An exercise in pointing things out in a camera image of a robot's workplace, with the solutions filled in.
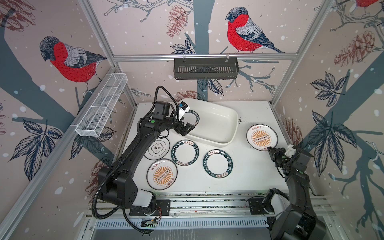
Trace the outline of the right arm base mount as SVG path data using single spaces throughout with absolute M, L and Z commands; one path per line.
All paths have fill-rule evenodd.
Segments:
M 269 215 L 270 213 L 264 207 L 265 198 L 254 196 L 246 200 L 246 206 L 250 210 L 251 215 Z

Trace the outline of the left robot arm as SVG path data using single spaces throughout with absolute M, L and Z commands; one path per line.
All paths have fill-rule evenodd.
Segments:
M 162 132 L 175 130 L 176 133 L 185 136 L 194 128 L 195 126 L 189 123 L 175 122 L 171 117 L 165 117 L 163 120 L 146 118 L 139 121 L 138 133 L 128 148 L 110 167 L 103 167 L 99 171 L 99 187 L 92 207 L 96 207 L 97 200 L 106 201 L 121 209 L 139 205 L 149 206 L 153 198 L 152 193 L 145 193 L 143 200 L 136 200 L 140 193 L 133 178 L 140 161 Z

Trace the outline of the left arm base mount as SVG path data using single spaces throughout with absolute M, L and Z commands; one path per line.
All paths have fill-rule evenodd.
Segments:
M 170 200 L 156 200 L 151 202 L 148 207 L 132 206 L 130 208 L 130 217 L 160 217 L 170 214 Z

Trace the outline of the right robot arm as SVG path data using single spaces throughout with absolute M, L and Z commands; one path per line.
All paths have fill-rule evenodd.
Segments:
M 321 222 L 310 198 L 310 178 L 305 173 L 312 154 L 304 149 L 289 145 L 285 148 L 267 148 L 272 162 L 281 168 L 282 176 L 289 193 L 284 194 L 273 188 L 268 191 L 263 201 L 266 211 L 273 210 L 275 217 L 269 222 L 272 240 L 322 240 L 327 233 L 326 225 Z M 289 201 L 287 208 L 277 213 L 272 205 L 274 195 L 280 195 Z

